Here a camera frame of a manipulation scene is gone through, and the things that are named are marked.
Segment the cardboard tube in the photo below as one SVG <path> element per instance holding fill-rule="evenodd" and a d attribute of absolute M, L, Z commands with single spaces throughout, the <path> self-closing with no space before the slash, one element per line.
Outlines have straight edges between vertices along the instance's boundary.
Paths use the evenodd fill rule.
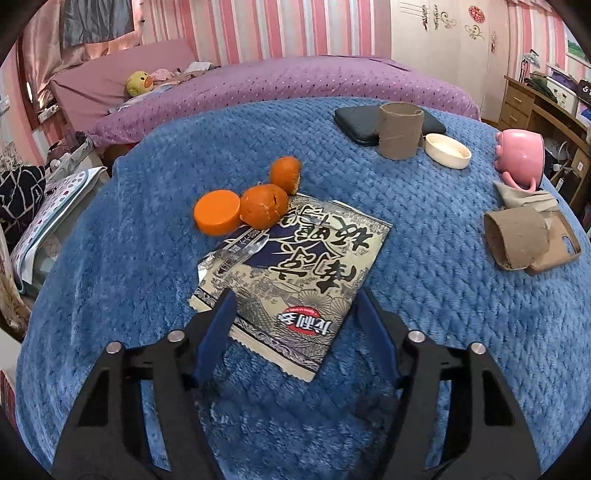
<path fill-rule="evenodd" d="M 549 251 L 549 227 L 532 207 L 486 212 L 483 221 L 486 243 L 504 270 L 526 270 Z"/>
<path fill-rule="evenodd" d="M 422 138 L 425 114 L 416 105 L 391 102 L 380 107 L 379 153 L 390 160 L 415 156 Z"/>

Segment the black white snack wrapper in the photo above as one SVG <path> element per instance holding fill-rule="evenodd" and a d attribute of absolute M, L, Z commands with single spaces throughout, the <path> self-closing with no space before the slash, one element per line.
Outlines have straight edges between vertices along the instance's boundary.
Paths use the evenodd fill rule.
<path fill-rule="evenodd" d="M 391 227 L 345 203 L 297 194 L 279 223 L 239 227 L 199 261 L 188 304 L 207 311 L 231 289 L 238 313 L 230 337 L 311 382 Z"/>

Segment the pink metal mug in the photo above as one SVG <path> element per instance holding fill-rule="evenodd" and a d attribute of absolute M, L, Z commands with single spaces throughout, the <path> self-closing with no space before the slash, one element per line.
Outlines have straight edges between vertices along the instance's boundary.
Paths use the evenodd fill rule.
<path fill-rule="evenodd" d="M 542 181 L 545 162 L 543 137 L 523 129 L 506 129 L 495 134 L 495 169 L 508 187 L 535 192 Z"/>

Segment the tan phone case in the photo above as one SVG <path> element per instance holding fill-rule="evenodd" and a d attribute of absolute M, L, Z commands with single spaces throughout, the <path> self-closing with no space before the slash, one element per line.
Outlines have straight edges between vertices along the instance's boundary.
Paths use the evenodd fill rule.
<path fill-rule="evenodd" d="M 526 269 L 534 276 L 577 260 L 582 249 L 569 222 L 560 210 L 544 212 L 549 229 L 549 249 Z"/>

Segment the beige folded cloth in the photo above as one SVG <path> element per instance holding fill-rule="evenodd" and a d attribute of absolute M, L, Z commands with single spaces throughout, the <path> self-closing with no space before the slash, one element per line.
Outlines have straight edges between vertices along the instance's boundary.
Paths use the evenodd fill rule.
<path fill-rule="evenodd" d="M 533 208 L 544 218 L 547 226 L 551 227 L 553 215 L 555 212 L 559 211 L 559 204 L 557 199 L 550 192 L 546 190 L 525 192 L 509 187 L 499 181 L 495 181 L 494 185 L 496 186 L 506 208 Z"/>

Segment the blue fleece blanket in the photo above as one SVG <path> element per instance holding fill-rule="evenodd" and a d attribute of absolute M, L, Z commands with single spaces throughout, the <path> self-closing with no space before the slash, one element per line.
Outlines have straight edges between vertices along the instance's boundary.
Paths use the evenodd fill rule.
<path fill-rule="evenodd" d="M 307 245 L 276 241 L 254 275 L 249 313 L 270 300 L 310 306 L 334 341 L 311 382 L 230 342 L 199 404 L 206 437 L 231 479 L 365 479 L 394 418 L 397 396 L 345 296 L 369 287 L 380 305 L 444 345 L 483 343 L 549 467 L 590 409 L 590 253 L 545 273 L 500 269 L 484 215 L 501 207 L 496 132 L 438 112 L 472 152 L 452 170 L 424 152 L 394 161 L 335 126 L 341 98 L 257 102 L 170 121 L 114 165 L 112 178 L 63 244 L 32 311 L 16 374 L 20 434 L 52 463 L 70 408 L 104 347 L 152 343 L 192 317 L 198 263 L 214 238 L 193 220 L 197 199 L 266 181 L 284 155 L 301 161 L 301 192 L 389 223 L 370 268 L 366 227 L 308 217 Z"/>

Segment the dotted folded quilt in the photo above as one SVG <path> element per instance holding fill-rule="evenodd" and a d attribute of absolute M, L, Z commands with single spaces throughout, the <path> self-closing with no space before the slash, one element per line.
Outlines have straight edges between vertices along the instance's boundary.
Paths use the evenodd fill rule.
<path fill-rule="evenodd" d="M 95 167 L 49 185 L 39 212 L 10 254 L 20 293 L 41 289 L 78 217 L 108 179 L 105 167 Z"/>

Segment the orange round lid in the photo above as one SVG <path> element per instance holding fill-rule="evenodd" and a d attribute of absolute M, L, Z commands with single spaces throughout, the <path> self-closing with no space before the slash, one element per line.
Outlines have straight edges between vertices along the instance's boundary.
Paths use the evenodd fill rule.
<path fill-rule="evenodd" d="M 201 196 L 193 207 L 193 218 L 200 232 L 209 236 L 231 233 L 240 223 L 240 198 L 229 190 L 214 190 Z"/>

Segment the black white patterned bag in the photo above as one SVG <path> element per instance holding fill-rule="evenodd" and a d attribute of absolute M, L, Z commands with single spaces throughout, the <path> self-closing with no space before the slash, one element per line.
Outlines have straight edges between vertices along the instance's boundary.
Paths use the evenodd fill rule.
<path fill-rule="evenodd" d="M 24 165 L 1 174 L 1 227 L 13 249 L 32 223 L 45 197 L 45 168 Z"/>

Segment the cream round lid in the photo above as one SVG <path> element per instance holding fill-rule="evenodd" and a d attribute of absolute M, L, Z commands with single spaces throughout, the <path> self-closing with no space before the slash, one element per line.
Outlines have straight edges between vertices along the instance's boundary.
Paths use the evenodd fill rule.
<path fill-rule="evenodd" d="M 424 149 L 436 163 L 455 170 L 465 169 L 472 159 L 472 152 L 467 146 L 443 134 L 426 135 Z"/>

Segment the wooden desk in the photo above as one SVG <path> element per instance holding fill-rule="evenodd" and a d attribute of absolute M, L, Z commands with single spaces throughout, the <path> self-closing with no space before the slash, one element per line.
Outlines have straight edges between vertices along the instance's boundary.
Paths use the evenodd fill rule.
<path fill-rule="evenodd" d="M 566 170 L 572 174 L 561 184 L 561 191 L 580 222 L 590 192 L 590 146 L 586 143 L 587 130 L 573 115 L 524 83 L 505 75 L 505 92 L 497 128 L 519 128 L 541 134 L 546 139 L 566 143 L 569 157 L 566 164 L 551 177 L 557 187 Z"/>

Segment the black wallet case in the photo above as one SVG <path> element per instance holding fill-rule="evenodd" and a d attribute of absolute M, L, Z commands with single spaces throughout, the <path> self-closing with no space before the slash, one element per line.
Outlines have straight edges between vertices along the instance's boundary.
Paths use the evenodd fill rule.
<path fill-rule="evenodd" d="M 446 127 L 430 112 L 420 107 L 424 113 L 422 134 L 446 134 Z M 335 110 L 335 125 L 356 144 L 377 146 L 379 144 L 379 112 L 377 105 L 343 107 Z"/>

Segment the white storage box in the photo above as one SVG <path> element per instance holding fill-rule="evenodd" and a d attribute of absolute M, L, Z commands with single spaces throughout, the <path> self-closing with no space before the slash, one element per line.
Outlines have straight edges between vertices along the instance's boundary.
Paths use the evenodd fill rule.
<path fill-rule="evenodd" d="M 550 77 L 547 78 L 547 87 L 554 94 L 561 108 L 572 116 L 577 114 L 579 100 L 575 92 Z"/>

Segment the pink headboard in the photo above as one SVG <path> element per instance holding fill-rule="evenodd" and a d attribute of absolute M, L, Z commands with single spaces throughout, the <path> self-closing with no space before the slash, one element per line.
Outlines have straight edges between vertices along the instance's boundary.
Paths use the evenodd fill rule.
<path fill-rule="evenodd" d="M 87 132 L 126 99 L 125 84 L 139 70 L 184 69 L 197 57 L 183 39 L 129 48 L 87 61 L 55 75 L 49 83 L 73 131 Z"/>

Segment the yellow duck plush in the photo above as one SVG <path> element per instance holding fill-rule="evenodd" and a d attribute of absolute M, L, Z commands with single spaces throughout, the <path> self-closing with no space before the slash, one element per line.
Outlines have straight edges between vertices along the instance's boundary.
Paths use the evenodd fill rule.
<path fill-rule="evenodd" d="M 129 97 L 137 97 L 151 92 L 154 88 L 154 80 L 145 71 L 133 72 L 126 81 L 125 89 Z"/>

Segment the desk lamp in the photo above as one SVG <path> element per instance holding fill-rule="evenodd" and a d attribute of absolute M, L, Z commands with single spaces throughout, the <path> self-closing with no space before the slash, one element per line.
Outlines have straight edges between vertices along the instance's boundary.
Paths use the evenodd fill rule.
<path fill-rule="evenodd" d="M 530 49 L 522 56 L 519 82 L 524 83 L 530 74 L 539 68 L 539 54 L 534 49 Z"/>

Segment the purple dotted bed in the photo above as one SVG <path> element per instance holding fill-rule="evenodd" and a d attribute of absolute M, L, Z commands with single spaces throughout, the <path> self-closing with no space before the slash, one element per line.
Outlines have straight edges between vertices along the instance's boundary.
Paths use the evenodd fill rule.
<path fill-rule="evenodd" d="M 460 87 L 390 59 L 317 56 L 270 59 L 209 70 L 106 115 L 86 131 L 94 146 L 134 144 L 158 126 L 226 107 L 298 98 L 356 97 L 407 102 L 475 120 L 480 109 Z"/>

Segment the white wardrobe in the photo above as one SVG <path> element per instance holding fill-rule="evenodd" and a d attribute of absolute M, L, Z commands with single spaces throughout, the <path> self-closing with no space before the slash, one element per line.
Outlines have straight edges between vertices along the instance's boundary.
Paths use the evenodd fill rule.
<path fill-rule="evenodd" d="M 497 121 L 509 64 L 505 1 L 393 1 L 392 56 L 469 94 Z"/>

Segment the grey window curtain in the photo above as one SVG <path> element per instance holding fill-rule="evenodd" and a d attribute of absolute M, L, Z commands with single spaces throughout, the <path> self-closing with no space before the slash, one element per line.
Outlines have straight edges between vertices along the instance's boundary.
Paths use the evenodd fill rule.
<path fill-rule="evenodd" d="M 62 7 L 61 46 L 115 40 L 134 30 L 130 0 L 66 0 Z"/>

